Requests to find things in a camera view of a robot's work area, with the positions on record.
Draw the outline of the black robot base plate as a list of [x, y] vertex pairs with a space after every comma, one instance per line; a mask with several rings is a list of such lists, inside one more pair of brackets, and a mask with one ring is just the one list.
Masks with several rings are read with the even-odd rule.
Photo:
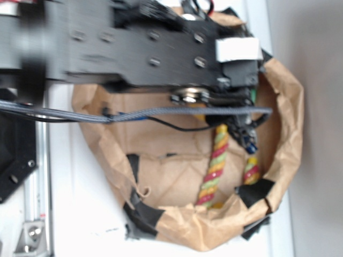
[[1, 203], [18, 189], [35, 167], [35, 122], [1, 111]]

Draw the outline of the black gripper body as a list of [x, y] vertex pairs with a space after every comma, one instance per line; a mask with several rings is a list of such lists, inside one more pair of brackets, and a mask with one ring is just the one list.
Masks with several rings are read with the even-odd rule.
[[218, 58], [222, 76], [216, 89], [185, 88], [173, 92], [175, 104], [204, 107], [202, 113], [209, 126], [227, 125], [227, 132], [248, 153], [257, 151], [256, 128], [268, 119], [268, 109], [253, 105], [250, 90], [258, 87], [264, 51], [253, 37], [223, 39], [216, 42], [217, 49], [235, 49], [223, 52]]

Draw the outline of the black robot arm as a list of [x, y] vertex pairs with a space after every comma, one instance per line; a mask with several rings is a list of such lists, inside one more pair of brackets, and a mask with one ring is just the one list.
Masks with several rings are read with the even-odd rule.
[[1, 15], [1, 109], [39, 106], [48, 84], [99, 84], [111, 93], [167, 93], [177, 107], [106, 122], [179, 114], [202, 104], [211, 126], [228, 125], [248, 152], [270, 111], [255, 106], [263, 51], [245, 25], [226, 25], [197, 1], [183, 14], [159, 1], [15, 1]]

